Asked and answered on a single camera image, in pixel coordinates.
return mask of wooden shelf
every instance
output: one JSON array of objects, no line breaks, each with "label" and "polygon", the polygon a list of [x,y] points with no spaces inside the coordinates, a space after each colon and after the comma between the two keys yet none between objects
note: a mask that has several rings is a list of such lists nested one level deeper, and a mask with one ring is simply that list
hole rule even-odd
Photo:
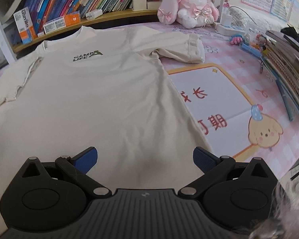
[{"label": "wooden shelf", "polygon": [[75,24],[75,25],[72,25],[72,26],[69,26],[66,28],[62,28],[57,31],[40,36],[40,37],[36,38],[35,40],[33,40],[31,43],[28,43],[25,45],[24,44],[15,45],[12,47],[12,50],[15,53],[20,52],[23,49],[25,49],[29,46],[32,46],[33,44],[39,43],[47,38],[56,36],[58,34],[67,32],[72,29],[80,28],[81,26],[88,26],[88,25],[92,25],[95,23],[107,22],[107,21],[111,21],[111,20],[117,20],[117,19],[129,18],[129,17],[147,16],[147,15],[156,15],[156,14],[157,14],[157,10],[146,10],[146,11],[135,11],[134,12],[131,9],[127,9],[124,11],[118,11],[118,12],[105,13],[94,20],[83,19],[78,24]]}]

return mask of stuffed toy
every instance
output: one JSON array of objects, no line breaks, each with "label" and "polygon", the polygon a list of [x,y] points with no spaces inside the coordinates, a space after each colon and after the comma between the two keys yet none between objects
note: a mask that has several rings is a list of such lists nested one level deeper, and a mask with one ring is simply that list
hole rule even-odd
[{"label": "stuffed toy", "polygon": [[185,28],[194,28],[213,24],[219,11],[210,0],[162,0],[157,16],[163,24],[176,20]]}]

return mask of shirt logo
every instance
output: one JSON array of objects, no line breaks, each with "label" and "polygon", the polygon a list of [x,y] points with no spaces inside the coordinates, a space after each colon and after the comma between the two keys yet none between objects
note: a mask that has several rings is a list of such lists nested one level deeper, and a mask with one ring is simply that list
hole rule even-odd
[{"label": "shirt logo", "polygon": [[98,50],[95,50],[95,51],[92,51],[92,52],[89,52],[87,54],[83,54],[83,55],[79,55],[79,56],[75,56],[73,58],[73,62],[74,61],[77,61],[77,60],[81,60],[81,59],[86,59],[88,57],[91,57],[91,56],[95,56],[95,55],[103,55],[100,51]]}]

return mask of white pen holder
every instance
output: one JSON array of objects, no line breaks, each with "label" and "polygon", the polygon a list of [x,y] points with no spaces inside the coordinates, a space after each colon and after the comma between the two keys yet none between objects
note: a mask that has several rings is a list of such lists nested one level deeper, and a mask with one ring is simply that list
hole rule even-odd
[{"label": "white pen holder", "polygon": [[147,0],[132,0],[133,11],[144,11],[144,10],[158,10],[161,2],[148,2]]}]

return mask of blue gripper pad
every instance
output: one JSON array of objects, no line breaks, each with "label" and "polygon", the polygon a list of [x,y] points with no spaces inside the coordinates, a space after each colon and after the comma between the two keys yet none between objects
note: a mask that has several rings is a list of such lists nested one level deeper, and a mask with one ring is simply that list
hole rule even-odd
[{"label": "blue gripper pad", "polygon": [[86,174],[97,162],[97,150],[89,147],[71,158],[70,163],[80,172]]},{"label": "blue gripper pad", "polygon": [[196,147],[193,152],[194,164],[206,173],[220,163],[220,159],[202,147]]}]

